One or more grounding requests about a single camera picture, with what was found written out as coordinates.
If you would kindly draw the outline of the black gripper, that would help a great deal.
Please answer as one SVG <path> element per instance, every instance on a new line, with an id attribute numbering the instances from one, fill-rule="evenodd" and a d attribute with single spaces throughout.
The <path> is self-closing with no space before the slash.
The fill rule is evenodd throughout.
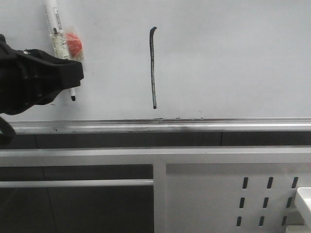
<path id="1" fill-rule="evenodd" d="M 14 50 L 0 35 L 0 112 L 20 114 L 45 105 L 64 90 L 79 87 L 81 62 L 60 59 L 42 50 Z"/>

